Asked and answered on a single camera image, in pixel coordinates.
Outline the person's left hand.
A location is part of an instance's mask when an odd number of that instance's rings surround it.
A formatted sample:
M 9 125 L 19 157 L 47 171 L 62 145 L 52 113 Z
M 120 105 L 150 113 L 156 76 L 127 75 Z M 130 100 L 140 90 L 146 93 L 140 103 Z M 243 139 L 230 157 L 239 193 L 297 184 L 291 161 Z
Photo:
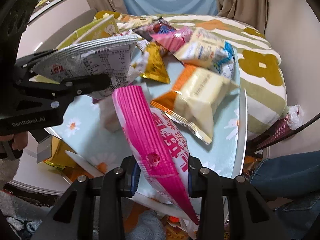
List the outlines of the person's left hand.
M 6 136 L 0 136 L 0 141 L 11 141 L 12 143 L 12 149 L 13 150 L 23 150 L 26 148 L 28 144 L 28 132 L 22 132 L 15 135 L 6 135 Z

